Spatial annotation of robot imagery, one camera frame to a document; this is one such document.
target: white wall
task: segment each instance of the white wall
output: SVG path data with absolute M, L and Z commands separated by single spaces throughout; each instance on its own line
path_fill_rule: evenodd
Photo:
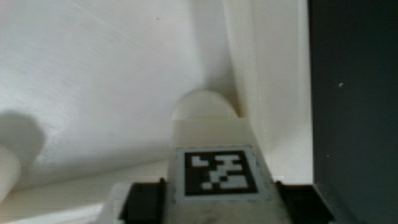
M 0 143 L 19 188 L 165 158 L 181 96 L 234 99 L 220 0 L 0 2 Z
M 241 114 L 273 179 L 312 182 L 305 0 L 223 0 Z

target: white curved surface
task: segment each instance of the white curved surface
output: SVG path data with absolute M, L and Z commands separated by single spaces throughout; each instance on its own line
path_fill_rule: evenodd
M 14 188 L 19 176 L 19 159 L 10 150 L 0 145 L 0 204 Z
M 222 3 L 3 0 L 0 30 L 0 126 L 10 112 L 40 129 L 17 150 L 30 188 L 167 158 L 179 98 L 234 98 Z
M 238 118 L 232 106 L 216 92 L 197 90 L 177 102 L 172 120 L 215 118 Z

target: dark panel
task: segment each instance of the dark panel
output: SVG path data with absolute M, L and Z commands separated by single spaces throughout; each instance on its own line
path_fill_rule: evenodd
M 398 1 L 312 0 L 314 180 L 398 223 Z

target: qr-like marker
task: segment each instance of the qr-like marker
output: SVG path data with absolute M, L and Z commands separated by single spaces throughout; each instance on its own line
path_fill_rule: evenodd
M 184 154 L 184 195 L 255 193 L 243 151 Z

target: white object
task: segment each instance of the white object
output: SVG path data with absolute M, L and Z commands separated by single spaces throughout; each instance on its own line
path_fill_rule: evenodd
M 165 223 L 211 223 L 211 224 L 287 224 L 289 217 L 286 213 L 284 203 L 277 194 L 277 189 L 270 177 L 268 167 L 264 164 L 261 150 L 255 144 L 248 120 L 236 116 L 232 107 L 223 100 L 223 97 L 211 91 L 195 91 L 190 93 L 181 101 L 174 110 L 174 136 L 172 136 L 172 156 L 168 162 L 168 177 L 167 177 L 167 200 L 165 200 Z M 213 196 L 213 200 L 206 194 L 200 198 L 193 197 L 186 200 L 181 197 L 181 177 L 184 165 L 181 164 L 181 155 L 184 151 L 209 150 L 220 151 L 220 148 L 246 149 L 246 160 L 250 171 L 257 176 L 255 185 L 262 189 L 259 195 L 261 200 L 252 197 L 250 200 L 243 199 L 243 194 Z M 236 161 L 236 157 L 227 153 L 215 156 L 213 160 L 220 159 L 223 164 L 222 169 L 238 168 L 229 164 L 227 160 Z M 209 161 L 209 157 L 191 159 L 191 166 L 195 167 L 197 161 Z M 215 176 L 223 174 L 220 167 L 211 168 Z M 209 182 L 197 183 L 202 191 L 213 190 Z M 227 175 L 227 180 L 222 180 L 223 189 L 246 188 L 246 182 L 241 175 Z
M 14 188 L 21 176 L 21 162 L 16 154 L 0 145 L 0 203 Z
M 222 95 L 209 90 L 193 91 L 179 100 L 172 119 L 236 118 L 232 106 Z

